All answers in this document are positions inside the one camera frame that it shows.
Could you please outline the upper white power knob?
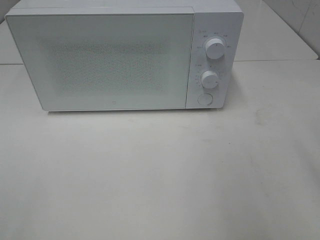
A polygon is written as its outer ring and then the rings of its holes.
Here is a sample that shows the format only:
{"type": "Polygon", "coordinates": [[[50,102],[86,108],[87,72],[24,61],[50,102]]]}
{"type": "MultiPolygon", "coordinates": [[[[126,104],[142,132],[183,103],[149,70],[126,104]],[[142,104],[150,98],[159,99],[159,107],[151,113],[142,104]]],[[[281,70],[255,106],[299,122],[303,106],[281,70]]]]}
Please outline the upper white power knob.
{"type": "Polygon", "coordinates": [[[225,54],[225,41],[220,37],[208,39],[204,44],[206,56],[211,60],[217,60],[225,54]]]}

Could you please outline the white microwave door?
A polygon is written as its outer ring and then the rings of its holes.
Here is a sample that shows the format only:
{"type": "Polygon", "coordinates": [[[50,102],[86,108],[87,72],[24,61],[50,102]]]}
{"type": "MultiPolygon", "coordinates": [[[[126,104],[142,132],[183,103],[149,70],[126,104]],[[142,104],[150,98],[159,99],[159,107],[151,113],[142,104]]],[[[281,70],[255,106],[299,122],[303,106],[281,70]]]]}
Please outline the white microwave door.
{"type": "Polygon", "coordinates": [[[7,23],[46,111],[182,109],[192,14],[21,15],[7,23]]]}

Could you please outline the white microwave oven body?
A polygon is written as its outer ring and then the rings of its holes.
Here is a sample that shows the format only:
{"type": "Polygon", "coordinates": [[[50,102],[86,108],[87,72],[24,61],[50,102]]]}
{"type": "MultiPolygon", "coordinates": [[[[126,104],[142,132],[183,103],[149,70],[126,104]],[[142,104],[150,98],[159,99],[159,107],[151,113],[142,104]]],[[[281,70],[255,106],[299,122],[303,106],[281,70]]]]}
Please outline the white microwave oven body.
{"type": "Polygon", "coordinates": [[[223,107],[244,19],[243,11],[233,0],[21,0],[8,11],[5,20],[7,22],[9,16],[173,14],[193,15],[184,108],[95,111],[213,109],[223,107]],[[225,42],[224,55],[219,59],[209,59],[205,52],[206,41],[214,37],[222,38],[225,42]],[[201,76],[206,71],[214,71],[218,74],[219,83],[215,88],[203,88],[201,76]],[[210,106],[205,107],[198,103],[198,97],[202,94],[213,96],[213,102],[210,106]]]}

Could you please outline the white timer knob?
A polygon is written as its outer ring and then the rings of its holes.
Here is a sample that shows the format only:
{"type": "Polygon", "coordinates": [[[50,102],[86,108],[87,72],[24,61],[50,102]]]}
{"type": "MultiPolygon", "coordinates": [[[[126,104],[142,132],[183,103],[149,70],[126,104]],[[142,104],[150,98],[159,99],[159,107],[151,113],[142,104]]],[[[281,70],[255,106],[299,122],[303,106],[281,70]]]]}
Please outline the white timer knob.
{"type": "Polygon", "coordinates": [[[220,82],[220,77],[215,71],[208,70],[201,75],[201,84],[205,89],[214,89],[220,82]]]}

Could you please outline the round white door button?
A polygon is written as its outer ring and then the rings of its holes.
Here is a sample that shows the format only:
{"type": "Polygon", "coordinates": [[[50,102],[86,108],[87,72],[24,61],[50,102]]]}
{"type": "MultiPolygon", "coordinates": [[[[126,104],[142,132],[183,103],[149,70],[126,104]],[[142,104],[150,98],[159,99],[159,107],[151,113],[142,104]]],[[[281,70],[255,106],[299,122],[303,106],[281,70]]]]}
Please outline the round white door button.
{"type": "Polygon", "coordinates": [[[197,102],[202,106],[208,107],[213,103],[213,100],[214,98],[211,94],[204,93],[198,97],[197,102]]]}

